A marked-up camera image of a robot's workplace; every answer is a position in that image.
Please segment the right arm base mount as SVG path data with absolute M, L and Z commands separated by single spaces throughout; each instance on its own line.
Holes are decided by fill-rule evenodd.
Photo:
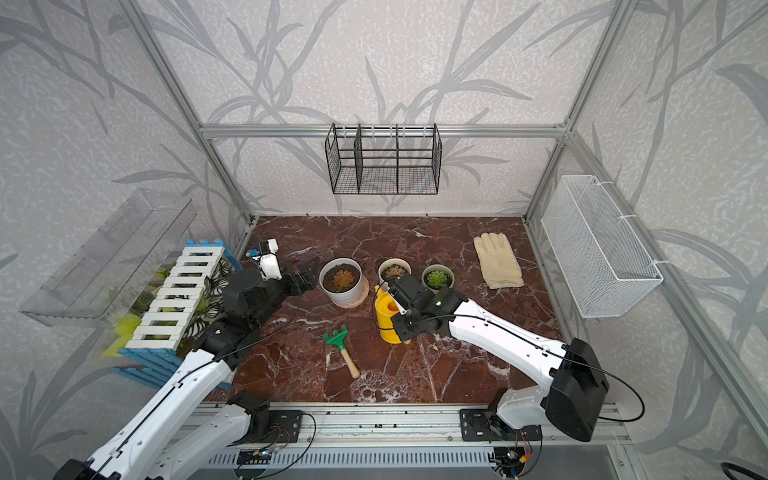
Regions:
M 492 441 L 539 441 L 543 439 L 539 425 L 513 429 L 496 414 L 485 409 L 465 408 L 459 410 L 462 440 L 465 442 Z

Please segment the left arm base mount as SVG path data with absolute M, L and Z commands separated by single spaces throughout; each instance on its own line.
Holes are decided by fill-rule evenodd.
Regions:
M 293 444 L 298 441 L 303 412 L 300 410 L 270 410 L 259 413 L 251 422 L 246 435 L 235 445 Z

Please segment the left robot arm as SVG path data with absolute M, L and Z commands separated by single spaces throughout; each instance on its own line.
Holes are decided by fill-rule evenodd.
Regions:
M 318 258 L 312 258 L 293 273 L 274 266 L 231 275 L 222 292 L 222 317 L 207 327 L 170 379 L 109 441 L 86 460 L 68 460 L 55 478 L 187 479 L 248 436 L 278 437 L 278 429 L 269 422 L 268 401 L 242 392 L 192 433 L 173 439 L 198 405 L 260 342 L 260 322 L 279 310 L 286 298 L 317 286 L 318 265 Z

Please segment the yellow plastic watering can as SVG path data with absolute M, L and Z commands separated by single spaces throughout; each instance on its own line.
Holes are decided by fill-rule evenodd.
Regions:
M 401 344 L 392 321 L 399 308 L 394 298 L 382 286 L 375 287 L 374 311 L 380 337 L 389 344 Z

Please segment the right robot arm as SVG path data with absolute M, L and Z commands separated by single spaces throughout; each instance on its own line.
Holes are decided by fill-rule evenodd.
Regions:
M 508 389 L 489 405 L 497 430 L 550 425 L 581 442 L 592 440 L 609 391 L 592 347 L 536 335 L 444 287 L 432 292 L 410 274 L 388 283 L 398 308 L 393 329 L 403 342 L 439 333 L 475 345 L 524 373 L 533 387 Z

